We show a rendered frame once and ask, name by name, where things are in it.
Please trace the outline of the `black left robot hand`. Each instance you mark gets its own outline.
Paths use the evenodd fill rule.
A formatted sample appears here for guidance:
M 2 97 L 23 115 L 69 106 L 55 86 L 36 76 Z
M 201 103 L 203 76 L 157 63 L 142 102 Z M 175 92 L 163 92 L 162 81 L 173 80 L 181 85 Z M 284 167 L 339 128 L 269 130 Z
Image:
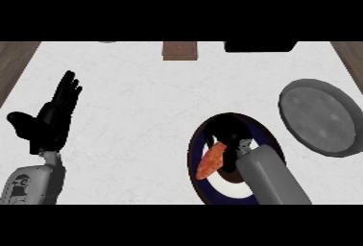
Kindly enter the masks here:
M 57 152 L 66 143 L 72 113 L 82 91 L 75 73 L 67 70 L 54 90 L 54 96 L 35 117 L 20 111 L 7 114 L 18 138 L 29 142 L 29 154 Z

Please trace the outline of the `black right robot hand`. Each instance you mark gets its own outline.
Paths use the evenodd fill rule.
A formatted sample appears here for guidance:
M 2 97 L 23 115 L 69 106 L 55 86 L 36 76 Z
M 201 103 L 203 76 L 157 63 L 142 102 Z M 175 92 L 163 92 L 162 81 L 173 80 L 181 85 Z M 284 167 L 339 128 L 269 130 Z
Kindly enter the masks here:
M 227 146 L 221 170 L 232 173 L 237 157 L 250 151 L 252 134 L 247 126 L 232 115 L 224 113 L 207 120 L 201 133 L 207 147 L 212 147 L 213 141 L 219 141 Z

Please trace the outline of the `dark blue and white plate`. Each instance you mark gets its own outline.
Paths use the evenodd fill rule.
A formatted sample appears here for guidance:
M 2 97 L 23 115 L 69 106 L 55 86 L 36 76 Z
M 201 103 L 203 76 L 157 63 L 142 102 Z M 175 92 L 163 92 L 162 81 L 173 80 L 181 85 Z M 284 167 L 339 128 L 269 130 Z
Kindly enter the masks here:
M 268 128 L 247 115 L 235 112 L 224 113 L 232 115 L 247 126 L 252 134 L 250 148 L 268 145 L 274 149 L 281 161 L 284 161 L 283 152 Z M 207 120 L 219 114 L 210 116 L 200 123 L 190 139 L 187 168 L 191 186 L 206 205 L 256 205 L 255 196 L 237 170 L 232 173 L 225 173 L 219 168 L 203 180 L 196 179 L 198 161 L 210 148 L 206 146 L 201 130 Z

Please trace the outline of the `grey round pan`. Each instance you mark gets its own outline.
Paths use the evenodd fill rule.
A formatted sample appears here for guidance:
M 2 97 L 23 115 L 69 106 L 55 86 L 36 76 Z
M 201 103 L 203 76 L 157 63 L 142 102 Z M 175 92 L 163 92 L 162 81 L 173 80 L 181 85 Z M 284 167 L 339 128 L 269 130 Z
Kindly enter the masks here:
M 299 79 L 280 91 L 277 107 L 288 133 L 312 152 L 334 158 L 363 152 L 363 110 L 337 87 Z

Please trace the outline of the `brown wooden block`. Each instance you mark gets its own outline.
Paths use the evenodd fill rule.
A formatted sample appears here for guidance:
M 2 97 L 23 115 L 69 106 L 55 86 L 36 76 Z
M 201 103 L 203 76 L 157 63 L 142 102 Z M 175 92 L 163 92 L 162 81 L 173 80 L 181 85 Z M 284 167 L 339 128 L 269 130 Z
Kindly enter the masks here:
M 165 41 L 162 56 L 165 61 L 194 61 L 198 57 L 194 41 Z

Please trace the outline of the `black appliance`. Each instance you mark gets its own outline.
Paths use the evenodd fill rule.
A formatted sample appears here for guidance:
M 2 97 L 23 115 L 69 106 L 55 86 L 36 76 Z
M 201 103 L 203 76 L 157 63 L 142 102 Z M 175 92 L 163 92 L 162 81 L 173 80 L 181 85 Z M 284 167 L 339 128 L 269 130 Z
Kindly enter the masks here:
M 296 41 L 225 41 L 224 50 L 228 53 L 288 52 L 293 49 L 294 45 Z

